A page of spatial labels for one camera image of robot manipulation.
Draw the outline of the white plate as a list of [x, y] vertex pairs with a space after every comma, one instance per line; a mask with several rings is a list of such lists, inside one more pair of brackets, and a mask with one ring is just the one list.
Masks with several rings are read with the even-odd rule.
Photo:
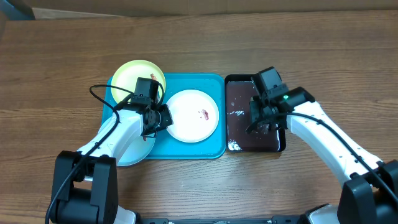
[[203, 91], [180, 91], [167, 101], [167, 106], [173, 121], [167, 131], [181, 142], [196, 143], [205, 140], [218, 126], [218, 106]]

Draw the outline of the green sponge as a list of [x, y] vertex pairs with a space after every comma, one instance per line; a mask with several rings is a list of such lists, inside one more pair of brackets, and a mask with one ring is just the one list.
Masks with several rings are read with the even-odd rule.
[[256, 132], [259, 134], [268, 134], [271, 130], [269, 123], [259, 123], [256, 126]]

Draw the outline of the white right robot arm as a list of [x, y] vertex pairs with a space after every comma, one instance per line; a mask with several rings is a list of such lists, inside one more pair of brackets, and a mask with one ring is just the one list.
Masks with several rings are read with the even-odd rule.
[[252, 123], [288, 129], [306, 142], [341, 185], [338, 205], [305, 212], [300, 223], [397, 223], [397, 161], [384, 162], [353, 141], [302, 87], [265, 91], [249, 102]]

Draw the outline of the yellow-green plate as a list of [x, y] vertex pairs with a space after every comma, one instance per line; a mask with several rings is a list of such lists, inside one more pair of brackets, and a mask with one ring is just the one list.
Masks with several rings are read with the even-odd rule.
[[157, 101], [163, 97], [166, 81], [163, 71], [154, 63], [146, 60], [133, 60], [120, 66], [114, 73], [111, 85], [134, 92], [138, 78], [149, 78], [158, 81], [162, 87], [158, 89]]

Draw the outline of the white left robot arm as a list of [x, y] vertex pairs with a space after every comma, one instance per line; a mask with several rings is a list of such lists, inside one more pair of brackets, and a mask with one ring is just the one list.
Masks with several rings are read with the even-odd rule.
[[166, 104], [116, 106], [108, 124], [78, 151], [55, 160], [46, 223], [134, 223], [134, 212], [119, 206], [116, 166], [131, 143], [173, 123]]

